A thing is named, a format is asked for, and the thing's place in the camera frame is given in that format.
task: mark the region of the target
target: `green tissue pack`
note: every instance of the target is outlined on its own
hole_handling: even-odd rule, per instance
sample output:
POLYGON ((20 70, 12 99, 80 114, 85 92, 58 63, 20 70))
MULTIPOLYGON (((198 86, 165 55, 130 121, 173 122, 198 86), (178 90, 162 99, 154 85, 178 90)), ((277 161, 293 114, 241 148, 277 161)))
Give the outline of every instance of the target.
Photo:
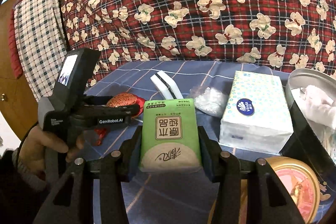
POLYGON ((145 102, 140 170, 194 172, 201 166, 194 100, 145 102))

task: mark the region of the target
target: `black sleeve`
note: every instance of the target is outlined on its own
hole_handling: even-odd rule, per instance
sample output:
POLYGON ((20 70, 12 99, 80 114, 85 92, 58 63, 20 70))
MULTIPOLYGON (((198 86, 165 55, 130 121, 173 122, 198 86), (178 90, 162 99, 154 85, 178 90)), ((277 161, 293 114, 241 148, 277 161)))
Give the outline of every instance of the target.
POLYGON ((37 193, 13 166, 13 151, 0 160, 0 219, 6 224, 32 224, 47 191, 37 193))

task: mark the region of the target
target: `wooden door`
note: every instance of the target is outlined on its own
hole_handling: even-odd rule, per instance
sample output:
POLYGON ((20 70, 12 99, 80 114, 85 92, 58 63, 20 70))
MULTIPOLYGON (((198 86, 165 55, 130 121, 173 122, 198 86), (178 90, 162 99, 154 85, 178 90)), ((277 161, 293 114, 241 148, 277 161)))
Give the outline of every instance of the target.
POLYGON ((37 102, 25 76, 15 79, 8 49, 8 22, 11 9, 17 0, 7 0, 0 5, 0 111, 14 133, 22 139, 37 121, 37 102))

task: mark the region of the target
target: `checkered cloth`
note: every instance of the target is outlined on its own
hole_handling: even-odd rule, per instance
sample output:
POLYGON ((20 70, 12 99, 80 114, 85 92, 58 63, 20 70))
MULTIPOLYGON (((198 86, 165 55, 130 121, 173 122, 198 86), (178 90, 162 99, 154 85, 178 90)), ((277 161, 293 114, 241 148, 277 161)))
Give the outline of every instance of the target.
POLYGON ((62 0, 62 12, 71 47, 101 51, 93 84, 131 60, 336 69, 335 0, 62 0))
POLYGON ((15 39, 35 99, 50 96, 66 54, 58 0, 23 0, 14 12, 15 39))
MULTIPOLYGON (((195 86, 211 86, 229 94, 236 70, 279 76, 286 86, 289 74, 271 70, 269 67, 253 64, 232 64, 214 61, 172 61, 132 62, 116 69, 86 94, 94 96, 115 96, 130 92, 145 100, 162 100, 150 77, 159 70, 174 79, 186 98, 195 86)), ((218 141, 220 119, 196 110, 199 126, 203 126, 210 139, 218 141)), ((130 139, 138 125, 142 125, 143 114, 126 128, 115 128, 107 134, 101 146, 84 146, 83 157, 95 160, 119 149, 124 140, 130 139)), ((221 146, 237 158, 255 161, 272 155, 221 146)), ((334 201, 336 185, 330 170, 319 170, 321 185, 327 182, 326 191, 330 198, 320 202, 314 221, 319 221, 334 201)), ((99 180, 93 190, 93 216, 95 224, 101 224, 99 180)), ((129 223, 131 224, 205 224, 210 208, 216 199, 218 183, 212 184, 201 170, 192 174, 147 174, 138 171, 130 183, 122 183, 123 196, 129 223)))

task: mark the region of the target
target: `metal screw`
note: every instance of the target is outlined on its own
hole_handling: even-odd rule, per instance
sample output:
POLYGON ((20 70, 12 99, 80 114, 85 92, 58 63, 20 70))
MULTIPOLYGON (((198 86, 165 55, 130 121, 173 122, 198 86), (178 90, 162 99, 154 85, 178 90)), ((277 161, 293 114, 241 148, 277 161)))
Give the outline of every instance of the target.
POLYGON ((121 152, 119 150, 113 150, 111 152, 111 156, 114 157, 114 158, 117 158, 121 155, 121 152))
POLYGON ((81 165, 84 162, 83 158, 76 158, 75 159, 75 164, 76 165, 81 165))
POLYGON ((259 159, 257 160, 257 162, 258 162, 260 165, 266 165, 266 160, 263 159, 263 158, 259 158, 259 159))
POLYGON ((228 158, 228 157, 230 157, 230 153, 227 152, 227 151, 222 151, 222 152, 220 153, 220 155, 221 155, 223 158, 228 158))

